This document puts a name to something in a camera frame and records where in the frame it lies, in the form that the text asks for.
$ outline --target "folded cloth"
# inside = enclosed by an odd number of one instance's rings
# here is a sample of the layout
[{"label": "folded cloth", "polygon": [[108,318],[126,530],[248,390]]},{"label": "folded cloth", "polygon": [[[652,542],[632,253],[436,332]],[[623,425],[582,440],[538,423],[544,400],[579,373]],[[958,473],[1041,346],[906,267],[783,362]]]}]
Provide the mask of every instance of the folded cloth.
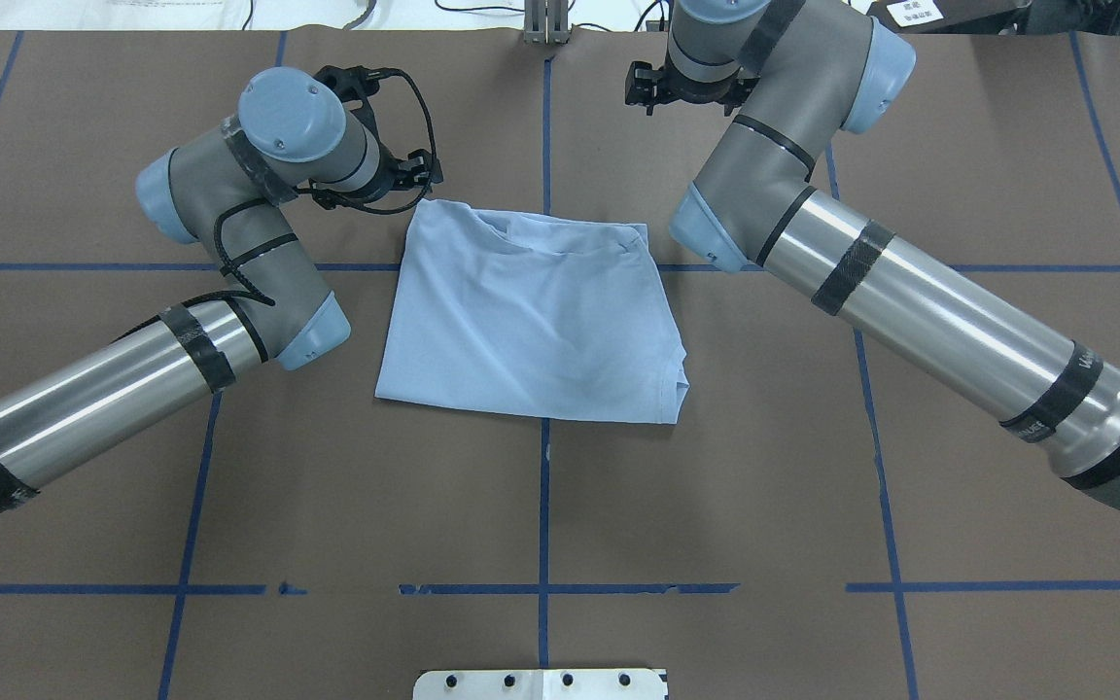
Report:
[{"label": "folded cloth", "polygon": [[689,389],[684,357],[645,225],[422,200],[374,395],[675,423]]}]

